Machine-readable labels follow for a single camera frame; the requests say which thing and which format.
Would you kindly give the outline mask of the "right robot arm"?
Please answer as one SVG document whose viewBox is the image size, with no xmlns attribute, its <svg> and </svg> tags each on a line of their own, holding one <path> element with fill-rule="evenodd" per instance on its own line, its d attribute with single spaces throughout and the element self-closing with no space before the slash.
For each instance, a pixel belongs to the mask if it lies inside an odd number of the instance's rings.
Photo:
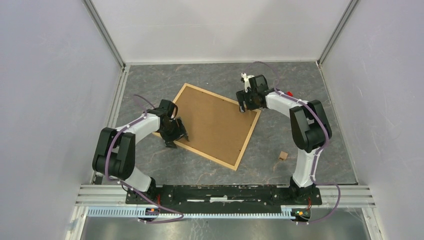
<svg viewBox="0 0 424 240">
<path fill-rule="evenodd" d="M 323 105 L 319 100 L 304 101 L 269 88 L 263 75 L 242 73 L 240 80 L 244 89 L 236 92 L 236 98 L 241 113 L 263 108 L 289 118 L 292 139 L 297 146 L 297 160 L 288 196 L 293 203 L 302 204 L 316 187 L 316 165 L 332 135 Z"/>
</svg>

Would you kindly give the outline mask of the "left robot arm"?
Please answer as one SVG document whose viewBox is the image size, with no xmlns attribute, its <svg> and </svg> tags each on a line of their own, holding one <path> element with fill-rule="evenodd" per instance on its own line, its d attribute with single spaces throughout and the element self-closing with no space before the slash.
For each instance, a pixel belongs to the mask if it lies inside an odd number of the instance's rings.
<svg viewBox="0 0 424 240">
<path fill-rule="evenodd" d="M 161 100 L 158 107 L 147 109 L 132 122 L 118 128 L 105 127 L 100 131 L 92 160 L 92 169 L 109 180 L 138 191 L 145 204 L 157 198 L 156 181 L 135 166 L 136 145 L 152 133 L 158 133 L 167 148 L 176 148 L 175 142 L 188 140 L 187 130 L 178 106 L 170 100 Z"/>
</svg>

